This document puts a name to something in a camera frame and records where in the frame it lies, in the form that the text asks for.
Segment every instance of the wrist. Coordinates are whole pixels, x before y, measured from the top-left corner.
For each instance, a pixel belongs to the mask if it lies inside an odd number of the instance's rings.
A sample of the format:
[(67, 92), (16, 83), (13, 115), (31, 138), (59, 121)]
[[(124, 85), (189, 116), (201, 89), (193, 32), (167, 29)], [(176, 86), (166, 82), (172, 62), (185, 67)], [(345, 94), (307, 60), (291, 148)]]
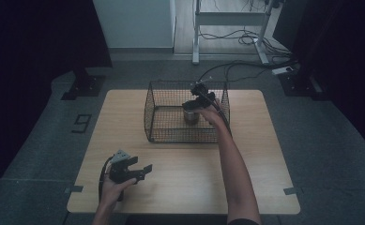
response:
[(93, 225), (104, 225), (109, 224), (110, 217), (113, 212), (113, 207), (100, 203), (97, 208), (97, 212), (94, 217), (94, 221), (92, 222)]
[(220, 115), (217, 115), (214, 117), (213, 122), (211, 123), (214, 128), (222, 128), (225, 126), (225, 123), (223, 122), (223, 119)]
[(100, 201), (98, 209), (113, 211), (117, 202)]

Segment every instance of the floor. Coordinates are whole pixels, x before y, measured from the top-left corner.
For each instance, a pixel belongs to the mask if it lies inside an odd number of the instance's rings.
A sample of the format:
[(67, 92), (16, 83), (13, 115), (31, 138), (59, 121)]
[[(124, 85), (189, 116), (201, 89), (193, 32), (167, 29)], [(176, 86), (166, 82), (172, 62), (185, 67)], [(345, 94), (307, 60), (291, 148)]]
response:
[[(223, 9), (218, 1), (217, 7)], [(97, 97), (61, 100), (74, 75), (69, 72), (53, 80), (46, 109), (0, 179), (0, 224), (91, 224), (93, 214), (69, 214), (67, 204), (107, 91), (146, 89), (149, 81), (158, 79), (192, 81), (236, 59), (258, 61), (255, 54), (206, 55), (198, 66), (188, 54), (111, 57), (113, 68), (88, 69), (90, 75), (105, 77)], [(223, 72), (220, 67), (208, 76), (222, 80)], [(365, 142), (333, 103), (287, 97), (278, 77), (258, 67), (234, 67), (229, 78), (245, 78), (230, 82), (230, 89), (263, 92), (301, 206), (297, 215), (261, 215), (263, 224), (365, 224)], [(87, 130), (72, 132), (82, 128), (75, 122), (84, 114), (91, 115)], [(202, 224), (223, 222), (222, 217), (195, 219), (206, 221)], [(112, 224), (176, 224), (177, 220), (183, 221), (181, 216), (114, 214)]]

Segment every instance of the wooden table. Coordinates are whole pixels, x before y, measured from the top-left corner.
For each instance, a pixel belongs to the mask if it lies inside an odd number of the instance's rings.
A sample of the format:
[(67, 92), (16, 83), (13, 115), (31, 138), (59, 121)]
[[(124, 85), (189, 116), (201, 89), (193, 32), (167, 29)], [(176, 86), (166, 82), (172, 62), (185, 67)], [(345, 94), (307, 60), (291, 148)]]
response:
[[(85, 153), (68, 210), (94, 213), (98, 180), (105, 160), (123, 149), (141, 170), (153, 164), (144, 181), (125, 191), (115, 209), (137, 214), (227, 214), (221, 165), (216, 144), (151, 143), (144, 133), (146, 90), (109, 91)], [(264, 97), (256, 90), (229, 90), (231, 129), (249, 169), (261, 214), (297, 214), (300, 206), (292, 188), (281, 148)]]

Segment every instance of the black sleeve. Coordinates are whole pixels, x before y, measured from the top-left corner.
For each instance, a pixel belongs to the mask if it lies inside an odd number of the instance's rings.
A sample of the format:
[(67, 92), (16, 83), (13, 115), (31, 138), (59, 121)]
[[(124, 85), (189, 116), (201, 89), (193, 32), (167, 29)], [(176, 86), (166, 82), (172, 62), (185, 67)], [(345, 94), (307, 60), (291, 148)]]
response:
[(247, 218), (237, 218), (228, 223), (228, 225), (258, 225), (258, 223)]

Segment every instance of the power strip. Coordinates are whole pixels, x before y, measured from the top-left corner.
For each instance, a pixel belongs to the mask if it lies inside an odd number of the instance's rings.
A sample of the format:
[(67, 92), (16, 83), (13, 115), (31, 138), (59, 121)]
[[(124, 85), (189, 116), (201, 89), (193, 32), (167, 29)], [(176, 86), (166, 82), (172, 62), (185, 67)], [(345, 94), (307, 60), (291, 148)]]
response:
[(291, 67), (281, 67), (281, 68), (272, 69), (272, 75), (277, 76), (277, 75), (280, 75), (283, 73), (289, 73), (292, 71), (294, 71), (294, 69)]

